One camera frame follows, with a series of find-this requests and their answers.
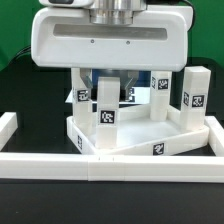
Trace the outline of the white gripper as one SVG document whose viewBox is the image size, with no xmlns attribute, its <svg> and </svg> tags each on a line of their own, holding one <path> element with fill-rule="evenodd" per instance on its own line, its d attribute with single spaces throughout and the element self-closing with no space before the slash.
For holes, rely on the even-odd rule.
<svg viewBox="0 0 224 224">
<path fill-rule="evenodd" d="M 186 65 L 187 32 L 184 6 L 151 6 L 126 26 L 93 24 L 85 9 L 44 8 L 33 21 L 31 56 L 43 67 L 81 68 L 91 99 L 97 98 L 91 69 L 124 70 L 120 100 L 128 101 L 139 78 L 130 70 L 179 71 Z"/>
</svg>

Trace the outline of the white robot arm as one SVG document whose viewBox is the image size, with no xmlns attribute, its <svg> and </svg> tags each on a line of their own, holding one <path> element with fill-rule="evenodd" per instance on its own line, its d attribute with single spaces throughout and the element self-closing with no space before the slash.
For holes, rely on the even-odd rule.
<svg viewBox="0 0 224 224">
<path fill-rule="evenodd" d="M 99 87 L 99 70 L 124 98 L 141 71 L 180 71 L 195 19 L 187 0 L 39 0 L 32 23 L 31 56 L 40 67 L 78 68 L 83 90 Z"/>
</svg>

